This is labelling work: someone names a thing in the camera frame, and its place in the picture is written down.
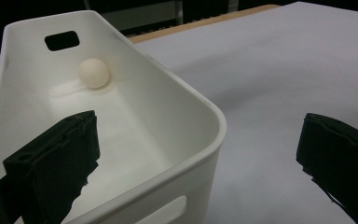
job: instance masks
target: ball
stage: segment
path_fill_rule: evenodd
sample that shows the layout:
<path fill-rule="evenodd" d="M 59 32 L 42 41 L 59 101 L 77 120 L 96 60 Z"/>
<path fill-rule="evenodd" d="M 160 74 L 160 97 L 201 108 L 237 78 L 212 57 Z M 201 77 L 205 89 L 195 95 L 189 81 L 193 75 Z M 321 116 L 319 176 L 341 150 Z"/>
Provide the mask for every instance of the ball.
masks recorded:
<path fill-rule="evenodd" d="M 87 59 L 80 65 L 79 78 L 89 88 L 101 88 L 109 81 L 109 68 L 99 59 Z"/>

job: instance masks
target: table surface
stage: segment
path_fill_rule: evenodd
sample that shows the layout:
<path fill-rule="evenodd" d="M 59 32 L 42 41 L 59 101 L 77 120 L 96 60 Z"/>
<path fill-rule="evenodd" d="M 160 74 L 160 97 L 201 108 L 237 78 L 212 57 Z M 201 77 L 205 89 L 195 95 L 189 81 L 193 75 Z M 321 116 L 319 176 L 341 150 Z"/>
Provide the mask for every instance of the table surface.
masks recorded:
<path fill-rule="evenodd" d="M 358 12 L 294 3 L 151 36 L 132 40 L 227 118 L 205 223 L 353 223 L 296 148 L 309 112 L 358 128 Z"/>

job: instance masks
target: white table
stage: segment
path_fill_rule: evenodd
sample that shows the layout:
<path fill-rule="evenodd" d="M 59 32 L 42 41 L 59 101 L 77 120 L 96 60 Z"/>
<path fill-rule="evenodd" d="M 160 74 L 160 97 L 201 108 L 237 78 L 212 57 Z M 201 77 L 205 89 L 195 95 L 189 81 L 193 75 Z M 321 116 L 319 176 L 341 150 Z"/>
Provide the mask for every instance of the white table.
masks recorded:
<path fill-rule="evenodd" d="M 358 128 L 358 12 L 294 3 L 137 45 L 227 117 L 206 223 L 353 223 L 296 148 L 308 112 Z"/>

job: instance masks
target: wooden table edge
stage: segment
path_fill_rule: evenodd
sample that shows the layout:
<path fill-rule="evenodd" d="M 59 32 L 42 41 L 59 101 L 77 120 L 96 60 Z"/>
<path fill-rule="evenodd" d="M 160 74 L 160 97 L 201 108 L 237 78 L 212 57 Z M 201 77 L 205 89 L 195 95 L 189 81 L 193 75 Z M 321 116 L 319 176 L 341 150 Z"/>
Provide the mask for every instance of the wooden table edge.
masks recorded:
<path fill-rule="evenodd" d="M 136 36 L 130 37 L 129 40 L 132 41 L 133 43 L 139 43 L 139 42 L 157 38 L 160 36 L 171 35 L 171 34 L 178 33 L 178 32 L 184 31 L 184 30 L 193 29 L 193 28 L 200 27 L 203 25 L 208 25 L 208 24 L 212 24 L 212 23 L 216 23 L 216 22 L 220 22 L 220 21 L 228 21 L 228 20 L 235 19 L 238 17 L 255 14 L 257 12 L 266 11 L 266 10 L 269 10 L 269 9 L 272 9 L 275 7 L 279 7 L 279 6 L 264 5 L 261 7 L 253 7 L 253 8 L 245 9 L 242 11 L 236 11 L 236 12 L 231 12 L 228 14 L 223 14 L 218 17 L 213 17 L 210 19 L 202 20 L 202 21 L 194 21 L 191 23 L 170 27 L 170 28 L 167 28 L 164 30 L 158 30 L 158 31 L 147 33 L 144 35 L 136 35 Z"/>

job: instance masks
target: white container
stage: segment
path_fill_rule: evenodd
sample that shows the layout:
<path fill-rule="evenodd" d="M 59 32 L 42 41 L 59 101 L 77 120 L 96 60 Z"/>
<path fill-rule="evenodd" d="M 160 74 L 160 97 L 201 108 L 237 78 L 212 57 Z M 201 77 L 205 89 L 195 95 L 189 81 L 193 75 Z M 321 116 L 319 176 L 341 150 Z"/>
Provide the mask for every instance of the white container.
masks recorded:
<path fill-rule="evenodd" d="M 50 51 L 45 37 L 68 31 L 80 44 Z M 79 66 L 89 58 L 111 72 L 100 89 L 78 87 Z M 0 178 L 3 159 L 86 110 L 98 117 L 100 165 L 64 222 L 202 222 L 226 134 L 222 112 L 93 11 L 7 26 L 0 57 Z"/>

